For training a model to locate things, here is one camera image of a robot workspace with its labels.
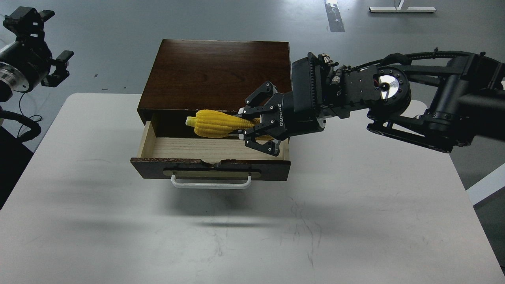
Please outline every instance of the robotiq logo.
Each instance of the robotiq logo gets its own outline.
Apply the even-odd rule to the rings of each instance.
[[[277,104],[279,107],[279,126],[284,126],[284,119],[282,119],[282,105]]]

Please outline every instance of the white drawer handle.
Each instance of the white drawer handle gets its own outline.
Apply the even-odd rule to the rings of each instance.
[[[202,189],[214,189],[214,190],[244,190],[251,185],[252,177],[249,175],[247,181],[244,183],[185,183],[178,182],[175,178],[175,174],[172,174],[172,184],[177,188],[202,188]]]

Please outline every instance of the corn cob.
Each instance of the corn cob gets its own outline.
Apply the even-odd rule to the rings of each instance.
[[[234,130],[247,129],[255,126],[260,119],[247,120],[233,115],[213,110],[201,110],[196,116],[188,116],[186,125],[194,127],[194,133],[208,138],[223,138]],[[257,139],[270,140],[270,136],[261,136]]]

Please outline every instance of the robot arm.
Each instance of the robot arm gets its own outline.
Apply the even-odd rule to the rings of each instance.
[[[38,13],[35,8],[19,7],[10,16],[5,16],[3,24],[16,35],[16,41],[0,50],[0,102],[9,100],[14,91],[30,92],[39,83],[56,87],[70,75],[68,60],[74,52],[63,51],[53,59],[44,41],[44,23],[54,15],[50,10]],[[55,70],[49,74],[52,66]],[[30,128],[18,138],[21,142],[35,138],[41,132],[37,122],[22,114],[2,110],[0,106],[0,125],[3,119],[17,120]]]
[[[450,59],[447,66],[412,65],[413,61]],[[265,82],[246,100],[237,116],[261,118],[250,129],[237,131],[245,145],[277,156],[281,140],[324,130],[326,119],[348,118],[351,111],[369,109],[373,133],[450,153],[468,146],[475,135],[505,140],[505,64],[467,52],[392,54],[351,68],[338,66],[326,54],[309,53],[292,65],[293,91],[278,93]],[[411,101],[410,83],[437,88],[424,114],[401,114]],[[409,129],[416,134],[398,129]],[[256,137],[270,135],[265,144]]]

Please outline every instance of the wooden box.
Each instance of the wooden box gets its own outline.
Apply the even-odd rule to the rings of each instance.
[[[202,109],[236,114],[267,80],[291,91],[287,42],[164,39],[138,105],[145,129],[131,163],[143,178],[287,180],[287,140],[273,157],[185,125]]]

